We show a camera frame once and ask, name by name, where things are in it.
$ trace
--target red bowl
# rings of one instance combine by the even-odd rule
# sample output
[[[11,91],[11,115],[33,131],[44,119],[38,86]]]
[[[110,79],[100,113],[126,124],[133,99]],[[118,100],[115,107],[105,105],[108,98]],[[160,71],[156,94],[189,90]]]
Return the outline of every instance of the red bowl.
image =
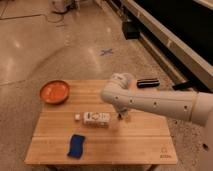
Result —
[[[60,104],[69,97],[70,86],[65,81],[54,80],[40,90],[40,98],[48,104]]]

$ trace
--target wooden table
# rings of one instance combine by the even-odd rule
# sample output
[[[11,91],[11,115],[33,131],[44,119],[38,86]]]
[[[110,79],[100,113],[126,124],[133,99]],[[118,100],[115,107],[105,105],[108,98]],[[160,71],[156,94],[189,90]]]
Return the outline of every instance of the wooden table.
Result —
[[[100,99],[106,80],[67,80],[69,99],[62,105],[43,105],[25,163],[78,164],[176,164],[177,157],[167,121],[162,116],[131,110],[118,120],[114,108]],[[76,113],[108,112],[108,128],[76,122]],[[67,157],[73,134],[86,136],[81,159]]]

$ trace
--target speckled floor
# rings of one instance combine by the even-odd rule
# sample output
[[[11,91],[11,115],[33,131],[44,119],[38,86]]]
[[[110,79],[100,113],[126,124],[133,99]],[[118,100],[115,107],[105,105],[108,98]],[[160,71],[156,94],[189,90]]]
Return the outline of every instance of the speckled floor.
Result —
[[[6,1],[0,1],[0,14]],[[9,1],[5,17],[50,14],[48,1]],[[113,54],[101,56],[112,49]],[[106,3],[101,9],[88,1],[72,10],[59,23],[44,16],[0,21],[0,170],[47,171],[24,164],[41,111],[38,92],[53,79],[107,79],[114,72],[130,72],[136,78],[158,77],[161,90],[172,81],[137,40],[125,40],[121,21]],[[169,120],[179,157],[176,166],[156,170],[194,170],[199,152],[197,126]],[[65,170],[143,170],[141,166],[81,166]]]

